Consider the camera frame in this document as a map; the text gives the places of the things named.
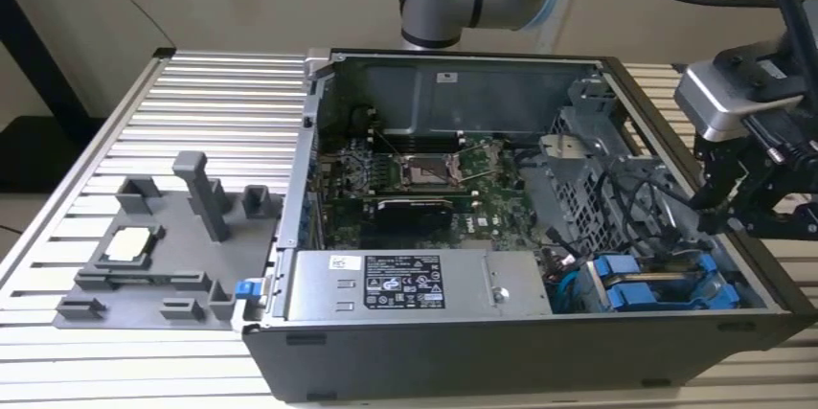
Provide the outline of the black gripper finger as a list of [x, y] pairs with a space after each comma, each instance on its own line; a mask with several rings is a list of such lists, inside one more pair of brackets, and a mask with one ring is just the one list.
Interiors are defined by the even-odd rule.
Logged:
[[740, 162], [746, 147], [745, 139], [732, 139], [713, 142], [706, 139], [694, 140], [694, 157], [704, 164], [704, 184], [689, 200], [690, 207], [697, 210], [718, 208], [733, 191], [744, 169]]
[[713, 199], [697, 198], [698, 230], [710, 235], [730, 230], [737, 220], [746, 233], [758, 239], [817, 239], [817, 203], [798, 205], [792, 214], [778, 213], [768, 197], [734, 199], [722, 207]]

